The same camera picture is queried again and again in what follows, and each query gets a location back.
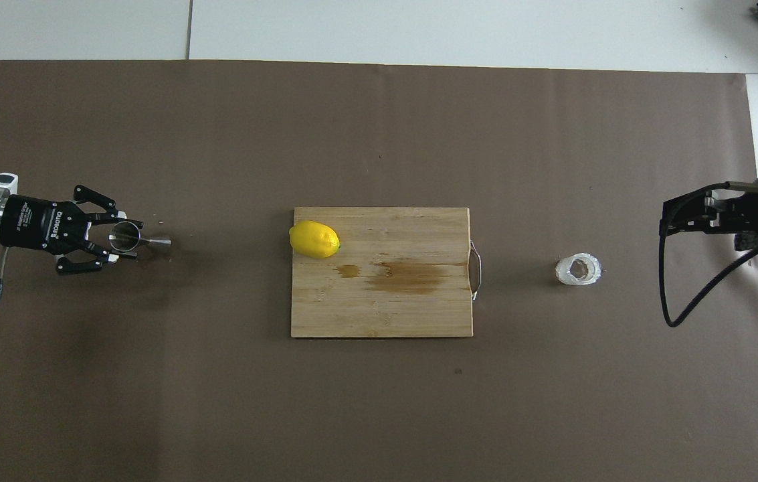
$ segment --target metal jigger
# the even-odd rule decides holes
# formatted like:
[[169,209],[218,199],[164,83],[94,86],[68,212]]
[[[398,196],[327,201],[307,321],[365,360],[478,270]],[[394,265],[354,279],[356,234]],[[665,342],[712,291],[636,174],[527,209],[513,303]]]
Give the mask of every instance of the metal jigger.
[[108,241],[115,251],[125,253],[134,250],[141,244],[171,245],[168,238],[148,239],[140,235],[140,228],[133,222],[119,222],[108,233]]

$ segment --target yellow lemon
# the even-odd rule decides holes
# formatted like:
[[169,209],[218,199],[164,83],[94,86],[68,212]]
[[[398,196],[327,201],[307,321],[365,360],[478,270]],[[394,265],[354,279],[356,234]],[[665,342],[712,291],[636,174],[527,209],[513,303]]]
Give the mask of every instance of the yellow lemon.
[[290,245],[296,253],[323,259],[340,249],[340,238],[329,226],[305,220],[290,228]]

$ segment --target cutting board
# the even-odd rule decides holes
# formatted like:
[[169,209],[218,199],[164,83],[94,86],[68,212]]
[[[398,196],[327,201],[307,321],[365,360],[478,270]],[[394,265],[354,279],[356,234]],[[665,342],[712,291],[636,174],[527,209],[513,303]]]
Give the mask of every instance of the cutting board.
[[473,336],[468,208],[296,208],[334,229],[326,259],[292,255],[296,338]]

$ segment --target white floor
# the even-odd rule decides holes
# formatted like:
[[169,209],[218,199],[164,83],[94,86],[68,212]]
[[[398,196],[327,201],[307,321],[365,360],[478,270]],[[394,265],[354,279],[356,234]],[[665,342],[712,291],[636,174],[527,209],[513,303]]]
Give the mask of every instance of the white floor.
[[758,170],[753,3],[0,0],[0,59],[238,58],[742,72],[749,74]]

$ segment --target brown paper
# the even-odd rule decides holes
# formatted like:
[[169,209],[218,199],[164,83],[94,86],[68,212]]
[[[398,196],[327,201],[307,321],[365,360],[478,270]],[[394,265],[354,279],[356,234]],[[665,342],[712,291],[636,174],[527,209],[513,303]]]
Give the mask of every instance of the brown paper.
[[[758,480],[758,261],[678,329],[655,278],[661,202],[755,178],[740,74],[0,62],[0,171],[174,243],[11,251],[0,480]],[[295,206],[469,207],[476,335],[290,339]],[[736,255],[674,237],[673,311]]]

